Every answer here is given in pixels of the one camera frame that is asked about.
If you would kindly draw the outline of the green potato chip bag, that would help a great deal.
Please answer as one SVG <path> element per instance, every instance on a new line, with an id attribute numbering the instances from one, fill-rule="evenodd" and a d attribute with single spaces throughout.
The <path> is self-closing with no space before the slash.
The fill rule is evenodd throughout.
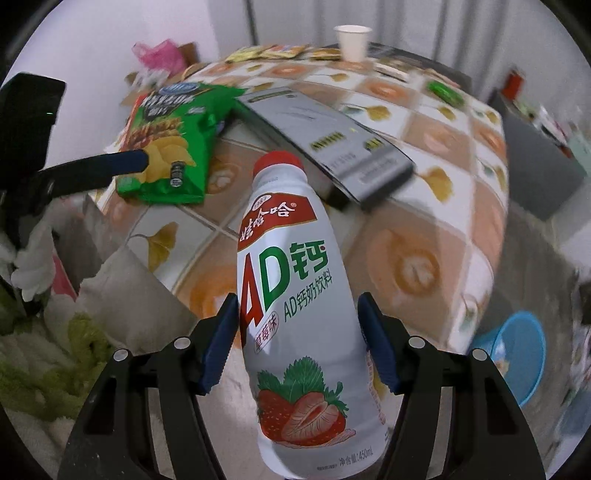
<path id="1" fill-rule="evenodd" d="M 204 201 L 217 136 L 242 94 L 231 86 L 179 82 L 138 98 L 121 149 L 143 151 L 148 165 L 119 176 L 117 194 L 147 204 Z"/>

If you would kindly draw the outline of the white AD calcium milk bottle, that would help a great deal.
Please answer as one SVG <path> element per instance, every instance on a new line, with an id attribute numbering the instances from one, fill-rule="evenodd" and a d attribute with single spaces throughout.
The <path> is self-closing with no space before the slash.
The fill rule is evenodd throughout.
<path id="1" fill-rule="evenodd" d="M 388 429 L 341 250 L 301 161 L 256 161 L 238 232 L 242 354 L 259 452 L 285 479 L 344 479 L 379 460 Z"/>

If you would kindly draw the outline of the grey charging cable box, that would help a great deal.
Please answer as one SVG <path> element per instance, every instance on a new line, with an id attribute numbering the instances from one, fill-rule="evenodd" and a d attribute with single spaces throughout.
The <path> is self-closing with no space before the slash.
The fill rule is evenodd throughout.
<path id="1" fill-rule="evenodd" d="M 270 150 L 296 155 L 318 197 L 335 209 L 355 204 L 370 211 L 415 172 L 415 163 L 389 140 L 297 90 L 242 95 L 235 111 Z"/>

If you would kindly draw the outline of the blue plastic basin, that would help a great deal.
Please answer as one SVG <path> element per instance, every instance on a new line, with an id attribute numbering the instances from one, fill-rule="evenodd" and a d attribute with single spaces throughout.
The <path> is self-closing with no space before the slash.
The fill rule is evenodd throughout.
<path id="1" fill-rule="evenodd" d="M 486 351 L 520 407 L 536 392 L 545 368 L 546 337 L 538 318 L 519 311 L 501 326 L 476 336 L 470 346 Z"/>

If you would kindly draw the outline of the pink plastic bag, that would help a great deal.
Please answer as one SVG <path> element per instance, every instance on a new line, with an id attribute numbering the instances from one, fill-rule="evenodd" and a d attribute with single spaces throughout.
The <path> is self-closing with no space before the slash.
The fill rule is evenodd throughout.
<path id="1" fill-rule="evenodd" d="M 187 66 L 178 46 L 169 39 L 154 47 L 137 42 L 132 47 L 132 53 L 143 67 L 165 70 L 171 76 L 181 73 Z"/>

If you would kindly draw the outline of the orange yellow snack packet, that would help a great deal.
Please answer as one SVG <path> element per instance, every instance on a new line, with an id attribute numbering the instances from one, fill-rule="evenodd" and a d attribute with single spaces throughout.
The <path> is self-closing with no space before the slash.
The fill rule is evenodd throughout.
<path id="1" fill-rule="evenodd" d="M 276 44 L 264 50 L 259 57 L 262 59 L 281 60 L 294 59 L 308 49 L 308 45 L 280 45 Z"/>

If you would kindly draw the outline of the dark grey side cabinet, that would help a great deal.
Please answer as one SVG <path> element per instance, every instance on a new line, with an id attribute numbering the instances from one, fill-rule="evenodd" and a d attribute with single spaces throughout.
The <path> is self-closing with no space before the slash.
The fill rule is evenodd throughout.
<path id="1" fill-rule="evenodd" d="M 549 220 L 583 185 L 587 174 L 498 90 L 491 94 L 489 105 L 503 118 L 510 199 L 538 219 Z"/>

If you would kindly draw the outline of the brown gold snack packet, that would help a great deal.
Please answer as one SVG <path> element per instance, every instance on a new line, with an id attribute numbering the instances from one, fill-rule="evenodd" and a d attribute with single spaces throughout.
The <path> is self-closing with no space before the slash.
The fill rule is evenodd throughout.
<path id="1" fill-rule="evenodd" d="M 315 48 L 308 55 L 308 59 L 311 61 L 338 61 L 341 58 L 342 54 L 339 48 Z"/>

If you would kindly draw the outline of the small green snack packet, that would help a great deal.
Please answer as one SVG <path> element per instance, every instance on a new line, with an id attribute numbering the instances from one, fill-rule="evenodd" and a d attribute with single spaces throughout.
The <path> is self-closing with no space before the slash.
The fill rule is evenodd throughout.
<path id="1" fill-rule="evenodd" d="M 454 108 L 460 109 L 465 105 L 464 97 L 442 82 L 432 80 L 427 84 L 427 89 L 441 101 Z"/>

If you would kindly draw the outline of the white paper cup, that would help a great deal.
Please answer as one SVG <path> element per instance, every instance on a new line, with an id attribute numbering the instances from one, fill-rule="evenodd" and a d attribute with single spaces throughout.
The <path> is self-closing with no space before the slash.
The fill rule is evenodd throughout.
<path id="1" fill-rule="evenodd" d="M 334 31 L 344 61 L 361 63 L 366 59 L 372 28 L 349 24 L 335 26 Z"/>

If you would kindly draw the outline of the red thermos bottle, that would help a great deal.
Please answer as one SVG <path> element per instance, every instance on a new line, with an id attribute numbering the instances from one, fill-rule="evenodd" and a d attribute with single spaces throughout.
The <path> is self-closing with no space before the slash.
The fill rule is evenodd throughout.
<path id="1" fill-rule="evenodd" d="M 507 75 L 506 81 L 501 90 L 501 94 L 508 101 L 515 101 L 521 91 L 524 82 L 525 77 L 523 73 L 517 68 L 512 68 Z"/>

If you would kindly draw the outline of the flat white snack box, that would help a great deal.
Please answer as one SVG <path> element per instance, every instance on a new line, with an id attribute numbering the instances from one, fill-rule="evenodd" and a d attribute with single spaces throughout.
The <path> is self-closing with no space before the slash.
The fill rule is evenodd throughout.
<path id="1" fill-rule="evenodd" d="M 402 82 L 409 82 L 414 71 L 412 65 L 398 60 L 387 60 L 386 62 L 376 62 L 374 70 L 388 77 L 398 79 Z"/>

